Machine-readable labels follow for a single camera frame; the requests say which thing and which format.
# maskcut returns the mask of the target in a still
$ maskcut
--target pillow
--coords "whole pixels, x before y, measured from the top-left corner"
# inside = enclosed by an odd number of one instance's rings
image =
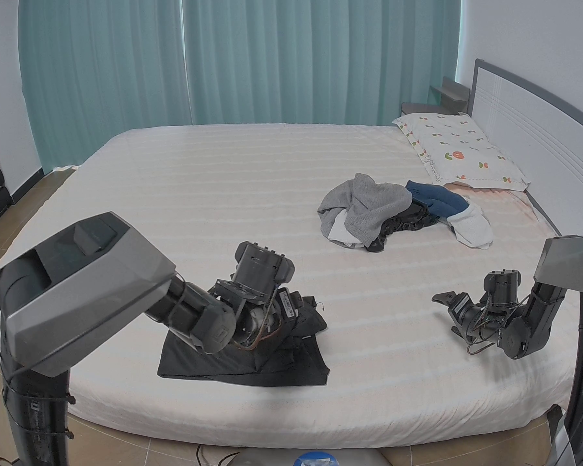
[[[524,191],[529,183],[467,114],[407,114],[393,123],[438,184]]]

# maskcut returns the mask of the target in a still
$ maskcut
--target white wall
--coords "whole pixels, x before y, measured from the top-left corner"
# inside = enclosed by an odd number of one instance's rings
[[[19,0],[0,0],[0,167],[11,193],[41,167],[22,94],[18,4]]]
[[[456,79],[482,58],[583,111],[583,0],[463,0]]]

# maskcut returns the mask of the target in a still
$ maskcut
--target light through curtain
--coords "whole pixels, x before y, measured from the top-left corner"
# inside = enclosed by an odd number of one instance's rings
[[[389,124],[453,79],[460,0],[183,0],[195,124]]]
[[[20,0],[18,40],[46,172],[128,129],[191,124],[179,0]]]

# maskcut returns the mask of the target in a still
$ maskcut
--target clothes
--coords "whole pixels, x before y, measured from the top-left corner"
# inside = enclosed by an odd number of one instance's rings
[[[377,184],[370,176],[357,173],[353,180],[328,192],[319,205],[322,235],[330,235],[337,215],[347,209],[346,229],[368,247],[380,234],[382,223],[408,209],[411,202],[412,194],[401,184]]]
[[[494,240],[490,223],[486,219],[482,208],[469,202],[469,206],[461,213],[445,219],[453,229],[458,242],[468,247],[487,249]]]
[[[334,220],[333,227],[328,234],[328,239],[331,242],[340,242],[350,249],[362,247],[363,243],[346,229],[346,218],[348,210],[342,209]]]
[[[463,212],[469,203],[457,193],[447,190],[438,184],[423,184],[409,181],[406,189],[417,200],[428,206],[430,214],[439,217],[450,217]]]
[[[285,320],[272,337],[255,350],[232,344],[215,354],[201,354],[170,331],[166,335],[158,376],[180,380],[216,380],[249,386],[308,386],[326,384],[324,363],[315,334],[326,322],[315,310],[313,297],[303,297],[298,317]]]
[[[384,250],[387,235],[403,230],[417,231],[436,224],[438,219],[438,216],[429,213],[426,204],[413,198],[408,209],[382,223],[380,234],[366,249],[368,252],[381,252]]]

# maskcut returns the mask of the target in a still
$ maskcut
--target blue round object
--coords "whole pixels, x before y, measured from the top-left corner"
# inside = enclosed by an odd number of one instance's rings
[[[298,457],[293,466],[339,466],[339,462],[327,452],[314,450]]]

